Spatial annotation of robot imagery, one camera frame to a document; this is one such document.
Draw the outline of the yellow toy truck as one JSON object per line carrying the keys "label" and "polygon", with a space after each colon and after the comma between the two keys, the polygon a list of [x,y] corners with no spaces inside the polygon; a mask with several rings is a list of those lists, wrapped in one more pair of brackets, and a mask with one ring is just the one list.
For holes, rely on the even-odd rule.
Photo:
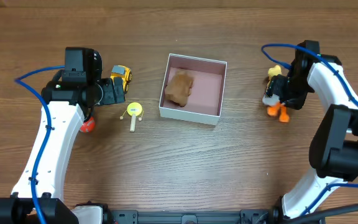
{"label": "yellow toy truck", "polygon": [[124,93],[126,94],[129,90],[129,84],[132,81],[132,70],[129,67],[123,65],[115,65],[111,70],[110,78],[121,78]]}

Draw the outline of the white plush duck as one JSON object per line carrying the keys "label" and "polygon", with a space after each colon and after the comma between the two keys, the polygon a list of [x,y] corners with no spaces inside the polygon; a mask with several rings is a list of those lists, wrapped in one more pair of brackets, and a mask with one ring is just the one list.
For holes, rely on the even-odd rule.
{"label": "white plush duck", "polygon": [[[266,79],[267,86],[265,89],[264,95],[272,96],[273,93],[273,83],[274,81],[278,81],[279,78],[283,78],[282,76],[282,69],[279,65],[275,65],[268,70],[268,77]],[[267,107],[267,114],[269,116],[278,116],[279,122],[288,123],[290,117],[287,113],[287,107],[284,103],[280,102],[277,103],[275,106],[266,106]]]}

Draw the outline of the yellow wooden rattle drum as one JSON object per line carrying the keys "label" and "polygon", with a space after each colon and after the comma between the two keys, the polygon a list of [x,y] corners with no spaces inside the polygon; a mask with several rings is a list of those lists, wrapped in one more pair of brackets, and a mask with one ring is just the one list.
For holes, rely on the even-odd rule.
{"label": "yellow wooden rattle drum", "polygon": [[124,119],[124,116],[128,114],[131,117],[131,124],[129,131],[131,133],[135,132],[136,121],[142,121],[144,110],[140,103],[132,102],[127,106],[125,112],[119,117],[120,120]]}

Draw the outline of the red toy ball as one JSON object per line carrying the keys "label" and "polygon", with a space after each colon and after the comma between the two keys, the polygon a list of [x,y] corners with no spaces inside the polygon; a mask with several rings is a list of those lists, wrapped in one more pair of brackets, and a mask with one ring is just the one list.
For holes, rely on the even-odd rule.
{"label": "red toy ball", "polygon": [[92,130],[94,129],[95,127],[95,120],[94,118],[91,116],[89,120],[87,120],[86,122],[84,122],[82,125],[81,125],[81,128],[80,128],[80,131],[82,133],[90,133],[92,132]]}

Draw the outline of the brown plush toy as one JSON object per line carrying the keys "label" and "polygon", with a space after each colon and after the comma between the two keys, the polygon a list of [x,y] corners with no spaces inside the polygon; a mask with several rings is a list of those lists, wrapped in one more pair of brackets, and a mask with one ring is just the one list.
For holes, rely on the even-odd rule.
{"label": "brown plush toy", "polygon": [[168,101],[184,107],[188,102],[193,88],[194,77],[186,70],[177,70],[164,90],[164,97]]}

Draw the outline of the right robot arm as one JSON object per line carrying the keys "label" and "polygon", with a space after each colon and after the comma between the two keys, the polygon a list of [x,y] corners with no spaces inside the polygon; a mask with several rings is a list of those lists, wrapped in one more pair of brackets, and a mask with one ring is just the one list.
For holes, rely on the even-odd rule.
{"label": "right robot arm", "polygon": [[316,93],[325,115],[309,148],[310,170],[278,199],[269,223],[324,223],[326,217],[358,212],[358,203],[319,211],[340,187],[358,189],[358,96],[346,80],[341,61],[321,54],[319,42],[304,40],[284,48],[295,51],[291,63],[277,60],[268,70],[262,103],[269,116],[289,122],[287,109],[302,109]]}

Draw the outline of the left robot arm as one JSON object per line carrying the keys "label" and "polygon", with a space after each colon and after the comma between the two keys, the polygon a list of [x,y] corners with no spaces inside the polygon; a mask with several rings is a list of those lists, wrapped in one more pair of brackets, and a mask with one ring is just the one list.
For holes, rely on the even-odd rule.
{"label": "left robot arm", "polygon": [[123,82],[102,78],[98,51],[67,47],[64,65],[37,92],[24,83],[42,104],[40,126],[27,165],[9,197],[0,198],[0,224],[5,223],[114,223],[105,203],[82,203],[69,209],[63,202],[68,162],[76,136],[95,106],[125,101]]}

